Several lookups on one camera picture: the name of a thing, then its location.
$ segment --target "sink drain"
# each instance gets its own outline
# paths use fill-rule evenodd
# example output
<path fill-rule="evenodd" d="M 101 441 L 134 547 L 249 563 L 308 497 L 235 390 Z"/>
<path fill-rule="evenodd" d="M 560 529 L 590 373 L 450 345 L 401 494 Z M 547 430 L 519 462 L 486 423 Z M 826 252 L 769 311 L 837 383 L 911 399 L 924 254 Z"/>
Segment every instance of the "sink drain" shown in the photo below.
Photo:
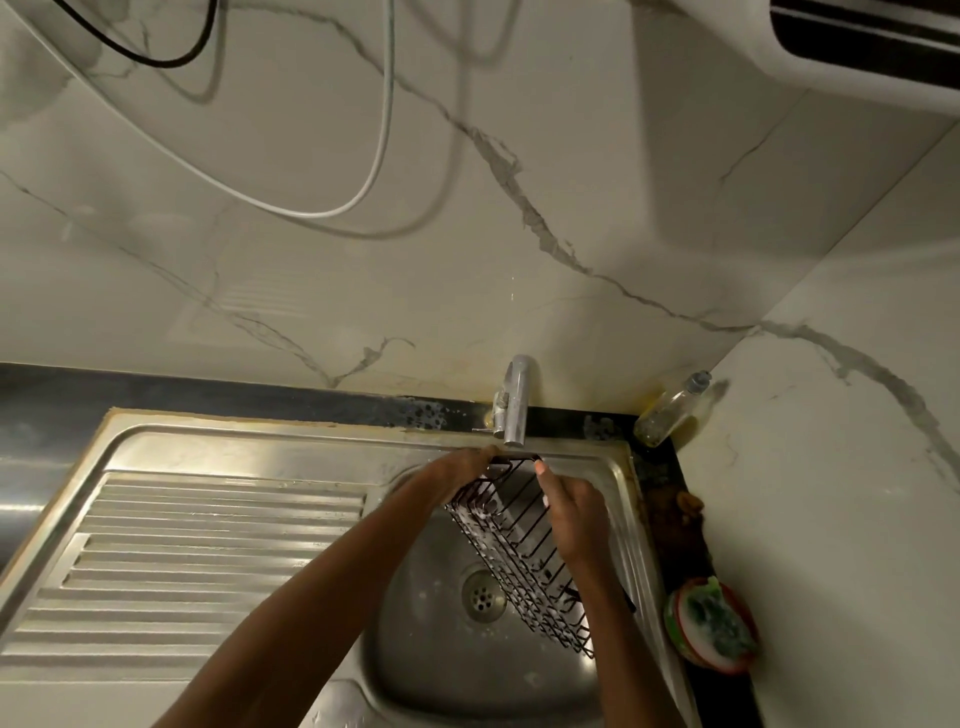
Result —
<path fill-rule="evenodd" d="M 500 619 L 507 609 L 507 596 L 486 569 L 467 577 L 463 590 L 464 609 L 473 621 L 489 623 Z"/>

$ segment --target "plastic bottle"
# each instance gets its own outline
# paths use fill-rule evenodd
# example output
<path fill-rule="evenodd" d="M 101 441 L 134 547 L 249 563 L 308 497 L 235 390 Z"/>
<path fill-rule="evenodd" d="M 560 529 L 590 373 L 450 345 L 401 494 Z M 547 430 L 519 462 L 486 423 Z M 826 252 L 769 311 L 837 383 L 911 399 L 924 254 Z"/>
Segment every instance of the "plastic bottle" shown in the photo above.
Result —
<path fill-rule="evenodd" d="M 706 392 L 713 377 L 703 371 L 690 375 L 679 392 L 664 392 L 634 425 L 634 435 L 648 448 L 655 448 L 683 422 Z"/>

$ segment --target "stainless steel sink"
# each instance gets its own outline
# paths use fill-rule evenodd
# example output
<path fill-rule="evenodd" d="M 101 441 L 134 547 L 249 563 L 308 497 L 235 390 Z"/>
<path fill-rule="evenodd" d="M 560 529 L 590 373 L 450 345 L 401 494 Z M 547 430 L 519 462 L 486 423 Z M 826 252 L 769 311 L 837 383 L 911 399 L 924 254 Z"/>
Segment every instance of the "stainless steel sink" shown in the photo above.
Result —
<path fill-rule="evenodd" d="M 40 728 L 149 725 L 276 584 L 417 467 L 488 441 L 111 414 L 0 582 L 0 703 Z M 660 629 L 660 578 L 629 450 L 564 440 L 526 448 L 603 493 L 621 584 L 682 714 L 698 725 Z M 533 633 L 437 511 L 302 725 L 462 724 L 591 726 L 602 717 L 594 662 Z"/>
<path fill-rule="evenodd" d="M 489 607 L 479 600 L 494 592 Z M 411 712 L 550 725 L 599 715 L 593 661 L 523 623 L 444 511 L 431 518 L 364 636 L 363 670 L 375 693 Z"/>

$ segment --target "white cable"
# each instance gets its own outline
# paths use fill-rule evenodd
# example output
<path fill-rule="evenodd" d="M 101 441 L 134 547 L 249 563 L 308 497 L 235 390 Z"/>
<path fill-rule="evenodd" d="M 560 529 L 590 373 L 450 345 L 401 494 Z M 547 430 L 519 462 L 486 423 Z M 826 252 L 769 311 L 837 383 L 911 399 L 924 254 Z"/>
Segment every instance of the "white cable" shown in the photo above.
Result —
<path fill-rule="evenodd" d="M 380 174 L 380 167 L 383 166 L 383 158 L 387 151 L 387 141 L 390 138 L 390 123 L 394 111 L 394 55 L 396 46 L 396 34 L 394 31 L 394 0 L 383 0 L 383 109 L 380 112 L 380 137 L 376 142 L 376 153 L 373 155 L 373 164 L 370 168 L 370 174 L 367 176 L 367 180 L 363 183 L 363 186 L 360 187 L 360 191 L 353 196 L 353 199 L 343 205 L 340 205 L 339 207 L 325 210 L 323 212 L 301 212 L 298 210 L 287 209 L 286 207 L 265 203 L 262 200 L 257 200 L 255 197 L 251 197 L 250 195 L 246 195 L 243 192 L 234 189 L 226 182 L 221 182 L 217 178 L 213 177 L 213 175 L 210 175 L 194 164 L 191 164 L 155 136 L 137 126 L 132 119 L 130 119 L 123 111 L 118 109 L 113 102 L 110 101 L 107 95 L 97 86 L 91 83 L 90 80 L 84 75 L 84 72 L 74 65 L 73 62 L 68 59 L 56 45 L 54 45 L 53 41 L 45 36 L 29 18 L 21 14 L 9 2 L 7 3 L 7 8 L 13 13 L 17 20 L 23 23 L 27 30 L 30 31 L 30 33 L 54 56 L 54 58 L 56 58 L 68 71 L 70 71 L 70 73 L 72 73 L 81 84 L 93 92 L 109 110 L 127 122 L 135 132 L 140 134 L 140 136 L 157 147 L 163 154 L 173 161 L 190 170 L 198 177 L 210 182 L 210 184 L 214 185 L 215 187 L 219 187 L 228 195 L 232 195 L 238 200 L 243 200 L 245 203 L 250 203 L 251 205 L 257 206 L 260 209 L 265 209 L 268 212 L 275 212 L 279 215 L 297 217 L 304 220 L 317 220 L 321 218 L 336 217 L 337 215 L 342 215 L 348 210 L 354 209 L 357 205 L 359 205 L 360 201 L 367 196 L 368 192 L 370 192 L 371 188 L 373 187 L 373 183 L 376 182 L 376 178 Z"/>

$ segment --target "wall-mounted air conditioner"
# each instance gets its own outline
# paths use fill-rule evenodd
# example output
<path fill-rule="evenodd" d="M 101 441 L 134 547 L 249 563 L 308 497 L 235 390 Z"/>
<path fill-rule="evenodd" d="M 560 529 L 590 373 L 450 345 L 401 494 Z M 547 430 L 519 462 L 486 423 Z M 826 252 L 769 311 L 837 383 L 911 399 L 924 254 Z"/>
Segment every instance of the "wall-mounted air conditioner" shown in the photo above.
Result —
<path fill-rule="evenodd" d="M 960 116 L 960 0 L 674 0 L 771 76 Z"/>

